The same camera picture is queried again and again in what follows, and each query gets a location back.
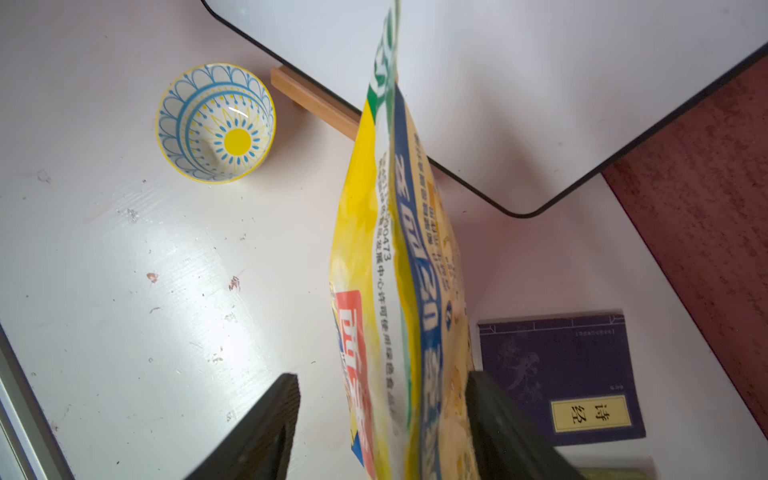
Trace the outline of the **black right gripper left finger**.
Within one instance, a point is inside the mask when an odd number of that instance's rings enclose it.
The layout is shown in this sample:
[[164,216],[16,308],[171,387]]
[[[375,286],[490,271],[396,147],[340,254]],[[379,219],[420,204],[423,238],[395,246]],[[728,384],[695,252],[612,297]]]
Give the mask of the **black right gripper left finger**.
[[187,479],[285,479],[299,408],[298,376],[284,373]]

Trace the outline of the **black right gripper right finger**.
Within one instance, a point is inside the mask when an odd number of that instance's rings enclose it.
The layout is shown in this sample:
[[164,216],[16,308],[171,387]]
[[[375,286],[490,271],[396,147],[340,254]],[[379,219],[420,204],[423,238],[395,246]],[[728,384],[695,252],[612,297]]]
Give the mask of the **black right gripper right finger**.
[[583,478],[487,373],[469,373],[465,396],[482,480]]

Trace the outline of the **yellow oats bag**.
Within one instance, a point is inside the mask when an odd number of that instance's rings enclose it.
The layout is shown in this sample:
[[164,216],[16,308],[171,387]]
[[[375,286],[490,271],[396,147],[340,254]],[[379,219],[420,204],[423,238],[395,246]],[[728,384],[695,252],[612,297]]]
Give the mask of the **yellow oats bag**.
[[397,78],[384,20],[330,257],[351,448],[370,479],[475,479],[460,251]]

